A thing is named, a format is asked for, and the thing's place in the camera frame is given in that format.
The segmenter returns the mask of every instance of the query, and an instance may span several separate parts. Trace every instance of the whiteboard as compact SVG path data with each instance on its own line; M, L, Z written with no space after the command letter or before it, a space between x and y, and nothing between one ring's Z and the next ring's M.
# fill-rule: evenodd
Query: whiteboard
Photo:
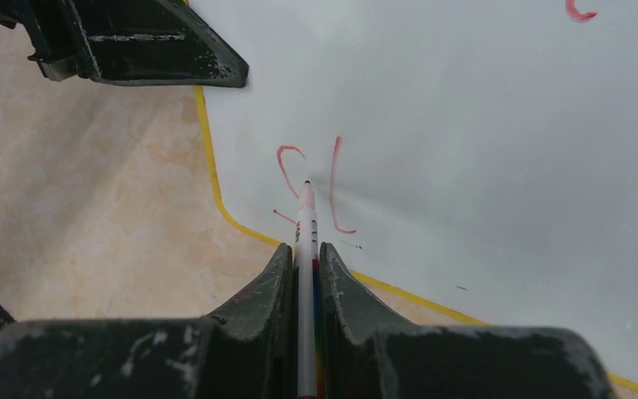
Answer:
M240 224L292 242L309 179L349 267L638 382L638 0L192 7L251 66L205 90Z

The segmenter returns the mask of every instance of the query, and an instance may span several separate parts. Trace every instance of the red marker drawing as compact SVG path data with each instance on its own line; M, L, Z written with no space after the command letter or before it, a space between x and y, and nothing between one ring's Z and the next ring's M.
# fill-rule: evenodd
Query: red marker drawing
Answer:
M345 230L339 227L339 218L336 215L336 202L334 200L334 186L336 185L336 162L339 158L339 149L343 139L340 135L336 137L336 143L334 144L334 157L331 159L331 176L329 177L329 205L331 206L331 217L334 219L334 229L343 234L354 234L355 230Z
M338 220L339 218L338 218L338 213L336 212L336 198L335 198L335 195L336 195L336 164L338 162L339 150L341 149L341 143L342 142L343 142L343 138L341 136L337 136L336 137L336 142L334 143L334 153L333 153L333 156L331 158L331 175L329 176L329 205L331 207L331 218L333 219L333 222L334 222L334 229L336 229L336 231L338 231L339 233L354 234L356 232L355 230L347 230L347 229L342 229L341 227L339 227L339 220ZM292 186L292 182L290 181L290 176L287 174L287 169L285 168L285 161L282 159L282 153L285 152L286 150L291 150L291 151L297 152L305 160L307 159L307 157L304 155L302 150L300 150L299 148L297 148L294 145L280 145L280 147L277 148L277 152L276 152L277 164L280 166L280 171L282 172L282 177L285 178L285 183L287 183L287 187L290 189L290 191L295 196L295 198L299 199L300 195L297 193L295 188ZM283 214L279 210L273 209L272 212L274 214L276 214L277 216L280 216L281 218L289 221L290 223L295 224L295 221L292 218L290 218L289 216Z
M285 182L287 183L287 187L290 188L292 193L295 195L295 198L299 199L299 194L295 191L295 188L292 187L292 183L290 182L290 176L287 175L287 171L285 170L285 162L282 160L282 153L285 152L285 150L296 151L304 159L306 159L306 156L304 156L304 153L302 152L302 150L298 149L294 145L280 145L280 148L277 149L277 162L278 164L280 164L280 170L282 171L282 175L285 176Z
M574 0L566 0L566 12L573 21L581 23L588 22L598 15L597 12L586 12L585 14L579 12Z
M580 12L576 7L576 0L566 0L566 12L574 22L585 23L592 20L597 12Z

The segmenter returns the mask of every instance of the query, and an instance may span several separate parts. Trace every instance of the white marker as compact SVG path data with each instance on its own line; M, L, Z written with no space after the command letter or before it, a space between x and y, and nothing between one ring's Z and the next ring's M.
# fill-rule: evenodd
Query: white marker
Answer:
M295 263L297 271L297 397L316 398L317 342L314 336L313 269L319 261L317 242L317 212L314 191L309 180L299 194L299 213L295 233Z

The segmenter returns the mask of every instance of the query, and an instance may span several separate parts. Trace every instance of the black plastic bracket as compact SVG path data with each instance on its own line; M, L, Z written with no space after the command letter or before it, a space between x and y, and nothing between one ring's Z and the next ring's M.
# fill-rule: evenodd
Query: black plastic bracket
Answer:
M574 332L416 326L353 278L333 245L321 245L319 270L327 397L614 397ZM13 324L0 332L0 398L297 397L295 272L282 244L201 318Z
M244 87L248 64L182 0L0 0L43 76L117 86Z

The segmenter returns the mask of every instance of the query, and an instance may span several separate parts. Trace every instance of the beige floor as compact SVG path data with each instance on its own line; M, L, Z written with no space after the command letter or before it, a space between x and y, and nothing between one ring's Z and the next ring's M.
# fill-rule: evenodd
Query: beige floor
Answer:
M265 266L274 247L214 205L191 88L53 83L31 53L0 27L0 303L15 318L194 317ZM456 323L373 291L416 323Z

